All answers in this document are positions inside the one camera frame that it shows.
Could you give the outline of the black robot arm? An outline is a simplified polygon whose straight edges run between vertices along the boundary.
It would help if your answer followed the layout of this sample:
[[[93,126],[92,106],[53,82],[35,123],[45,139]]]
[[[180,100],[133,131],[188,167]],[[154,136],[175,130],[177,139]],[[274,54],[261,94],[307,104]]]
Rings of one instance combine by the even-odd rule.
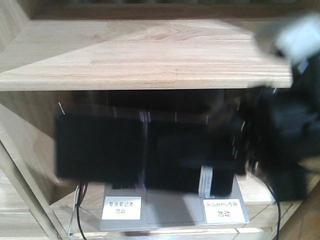
[[[249,88],[239,103],[237,156],[259,167],[278,202],[307,197],[300,162],[320,154],[320,56],[293,64],[290,88]]]

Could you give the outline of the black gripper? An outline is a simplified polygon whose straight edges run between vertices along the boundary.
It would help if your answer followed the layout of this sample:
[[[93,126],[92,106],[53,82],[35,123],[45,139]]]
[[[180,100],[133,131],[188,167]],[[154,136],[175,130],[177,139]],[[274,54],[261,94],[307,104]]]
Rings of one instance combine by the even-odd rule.
[[[306,89],[258,86],[234,90],[239,135],[236,172],[260,167],[276,201],[307,197],[300,162],[320,155],[320,97]]]

